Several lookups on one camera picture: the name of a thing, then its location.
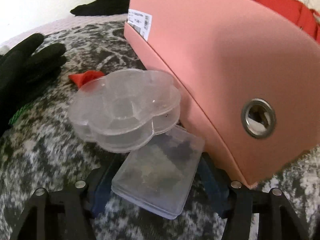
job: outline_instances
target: metal screw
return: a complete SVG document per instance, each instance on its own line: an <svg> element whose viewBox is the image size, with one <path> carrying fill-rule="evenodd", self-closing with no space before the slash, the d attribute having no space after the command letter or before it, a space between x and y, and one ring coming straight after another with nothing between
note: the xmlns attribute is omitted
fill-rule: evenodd
<svg viewBox="0 0 320 240"><path fill-rule="evenodd" d="M241 184L241 182L239 182L237 180L234 180L233 182L231 182L231 187L233 187L233 188L241 188L242 184Z"/></svg>
<svg viewBox="0 0 320 240"><path fill-rule="evenodd" d="M83 188L85 186L85 181L83 180L78 180L76 183L75 183L75 186L76 188Z"/></svg>
<svg viewBox="0 0 320 240"><path fill-rule="evenodd" d="M274 189L272 190L272 193L273 193L273 195L281 196L282 191L279 190L278 188L274 188Z"/></svg>
<svg viewBox="0 0 320 240"><path fill-rule="evenodd" d="M36 191L35 191L35 194L37 196L42 196L44 194L44 189L43 188L38 188Z"/></svg>

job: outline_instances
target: metal grommet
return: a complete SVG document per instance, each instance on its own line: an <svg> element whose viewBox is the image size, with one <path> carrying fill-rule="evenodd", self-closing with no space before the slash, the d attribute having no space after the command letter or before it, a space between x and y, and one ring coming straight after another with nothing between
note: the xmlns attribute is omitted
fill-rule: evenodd
<svg viewBox="0 0 320 240"><path fill-rule="evenodd" d="M241 122L245 131L252 137L267 138L275 129L276 114L265 100L254 98L244 105Z"/></svg>
<svg viewBox="0 0 320 240"><path fill-rule="evenodd" d="M272 190L272 193L273 193L273 195L276 195L276 196L281 196L282 195L282 191L279 190L278 188L274 188Z"/></svg>
<svg viewBox="0 0 320 240"><path fill-rule="evenodd" d="M75 183L75 187L76 188L83 188L85 186L85 181L83 180L78 180L76 183Z"/></svg>
<svg viewBox="0 0 320 240"><path fill-rule="evenodd" d="M237 181L237 180L234 180L233 182L231 182L231 187L233 187L233 188L241 188L242 187L242 183Z"/></svg>
<svg viewBox="0 0 320 240"><path fill-rule="evenodd" d="M44 194L44 189L43 188L38 188L36 191L35 191L35 194L37 196L42 196Z"/></svg>

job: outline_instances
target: black cloth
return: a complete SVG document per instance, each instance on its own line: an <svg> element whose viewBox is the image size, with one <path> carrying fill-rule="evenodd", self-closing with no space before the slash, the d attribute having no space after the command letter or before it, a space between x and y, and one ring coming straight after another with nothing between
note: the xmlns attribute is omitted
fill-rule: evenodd
<svg viewBox="0 0 320 240"><path fill-rule="evenodd" d="M0 57L0 136L15 112L41 95L66 62L61 43L32 55L43 41L42 34L33 34Z"/></svg>
<svg viewBox="0 0 320 240"><path fill-rule="evenodd" d="M75 16L101 16L128 13L130 0L95 0L79 5L70 13Z"/></svg>

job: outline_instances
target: white label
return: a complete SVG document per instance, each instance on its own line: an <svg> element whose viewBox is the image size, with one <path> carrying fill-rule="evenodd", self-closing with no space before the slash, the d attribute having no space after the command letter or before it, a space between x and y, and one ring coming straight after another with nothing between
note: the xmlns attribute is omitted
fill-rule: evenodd
<svg viewBox="0 0 320 240"><path fill-rule="evenodd" d="M129 9L128 23L139 33L146 41L148 41L151 29L152 15Z"/></svg>

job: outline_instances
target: red object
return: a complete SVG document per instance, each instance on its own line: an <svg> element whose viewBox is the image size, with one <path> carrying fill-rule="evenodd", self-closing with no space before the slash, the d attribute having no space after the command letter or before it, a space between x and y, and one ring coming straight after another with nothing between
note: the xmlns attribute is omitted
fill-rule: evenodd
<svg viewBox="0 0 320 240"><path fill-rule="evenodd" d="M313 14L319 16L315 10L309 9L297 0L254 0L273 11L281 14L289 21L300 27L318 43L320 43L320 25Z"/></svg>
<svg viewBox="0 0 320 240"><path fill-rule="evenodd" d="M105 73L101 71L88 70L84 73L69 75L68 77L80 88L89 81L103 76L105 76Z"/></svg>

